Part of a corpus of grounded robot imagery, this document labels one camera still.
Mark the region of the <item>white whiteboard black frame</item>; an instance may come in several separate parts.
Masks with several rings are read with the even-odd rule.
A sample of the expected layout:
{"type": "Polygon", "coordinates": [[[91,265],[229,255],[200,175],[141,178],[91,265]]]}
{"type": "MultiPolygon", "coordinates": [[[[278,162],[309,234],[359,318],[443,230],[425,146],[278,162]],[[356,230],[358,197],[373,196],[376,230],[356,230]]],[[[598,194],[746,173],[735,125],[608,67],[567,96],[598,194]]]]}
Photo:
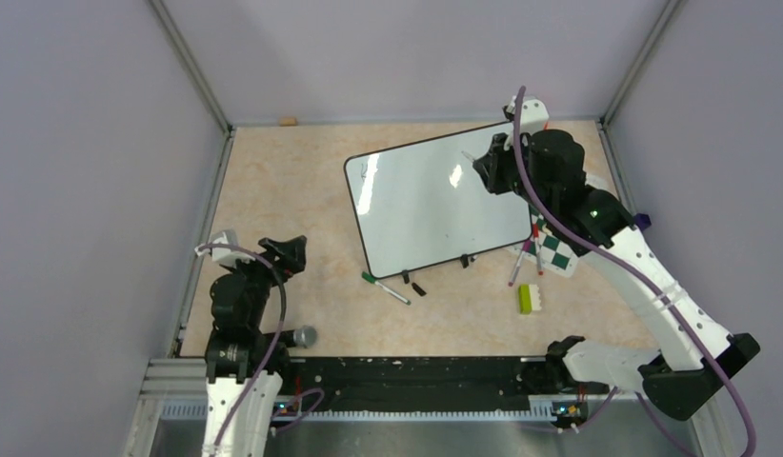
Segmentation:
{"type": "Polygon", "coordinates": [[[354,155],[343,166],[369,273],[384,279],[523,242],[528,204],[490,194],[478,158],[507,123],[354,155]]]}

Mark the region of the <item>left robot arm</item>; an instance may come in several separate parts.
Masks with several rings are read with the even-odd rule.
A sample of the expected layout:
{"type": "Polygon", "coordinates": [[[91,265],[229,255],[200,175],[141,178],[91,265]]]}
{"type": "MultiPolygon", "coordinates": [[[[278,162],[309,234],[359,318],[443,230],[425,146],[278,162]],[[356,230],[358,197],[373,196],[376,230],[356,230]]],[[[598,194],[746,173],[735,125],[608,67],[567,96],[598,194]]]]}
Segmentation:
{"type": "Polygon", "coordinates": [[[233,231],[223,230],[194,250],[225,270],[210,287],[204,456],[263,455],[277,397],[292,382],[282,331],[266,334],[260,327],[274,288],[279,292],[278,322],[285,322],[285,284],[305,269],[307,238],[263,238],[258,245],[260,252],[242,248],[233,231]]]}

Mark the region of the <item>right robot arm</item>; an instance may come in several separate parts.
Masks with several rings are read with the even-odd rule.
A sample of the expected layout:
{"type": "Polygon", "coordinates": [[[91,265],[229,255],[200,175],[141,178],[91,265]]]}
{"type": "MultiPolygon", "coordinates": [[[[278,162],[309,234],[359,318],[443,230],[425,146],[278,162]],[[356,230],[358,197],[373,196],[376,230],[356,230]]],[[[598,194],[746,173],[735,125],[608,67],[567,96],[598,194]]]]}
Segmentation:
{"type": "Polygon", "coordinates": [[[733,377],[760,350],[748,333],[716,323],[659,262],[616,196],[591,185],[585,151],[566,131],[497,133],[473,162],[486,190],[513,193],[545,218],[562,243],[594,268],[655,339],[654,349],[615,347],[580,336],[549,346],[546,378],[559,392],[599,383],[647,398],[685,421],[720,390],[734,400],[733,377]]]}

